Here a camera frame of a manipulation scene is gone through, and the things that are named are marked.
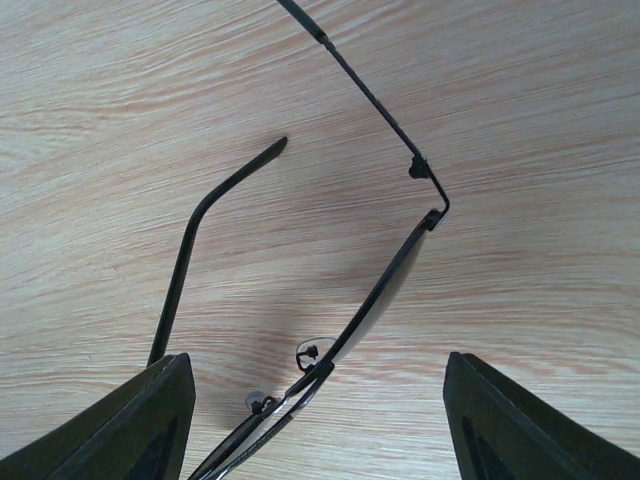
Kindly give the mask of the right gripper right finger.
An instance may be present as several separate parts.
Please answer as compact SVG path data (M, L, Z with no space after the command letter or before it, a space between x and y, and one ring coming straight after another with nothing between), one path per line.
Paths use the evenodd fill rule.
M639 458L471 353L449 355L443 400L463 479L637 479Z

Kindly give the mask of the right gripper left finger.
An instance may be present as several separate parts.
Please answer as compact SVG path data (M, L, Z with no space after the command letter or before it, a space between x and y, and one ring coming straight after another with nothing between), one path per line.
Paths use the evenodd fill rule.
M2 459L1 477L178 479L195 399L189 356L165 356Z

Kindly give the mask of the dark aviator sunglasses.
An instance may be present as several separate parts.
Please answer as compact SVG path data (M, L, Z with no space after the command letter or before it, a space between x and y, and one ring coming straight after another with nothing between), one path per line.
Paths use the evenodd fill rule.
M374 287L367 295L353 318L327 351L319 349L321 337L303 342L296 350L297 368L303 373L296 383L286 390L281 398L272 396L253 397L251 414L206 457L190 475L192 479L221 479L244 463L276 434L287 426L294 417L308 405L324 384L335 366L362 341L367 333L389 307L398 291L409 276L426 234L433 231L450 209L450 201L440 182L434 175L426 158L404 132L396 119L374 96L371 90L339 53L324 30L294 1L282 1L280 5L293 17L320 45L322 45L359 90L366 96L399 139L412 154L409 176L413 179L429 180L444 202L444 208L431 209L409 234L392 258ZM178 311L184 283L196 235L207 211L224 194L247 177L266 166L284 150L287 138L274 142L253 160L245 164L215 189L209 192L196 206L187 223L182 237L175 266L164 300L162 313L154 335L147 364L156 363L164 356L169 343L174 320Z

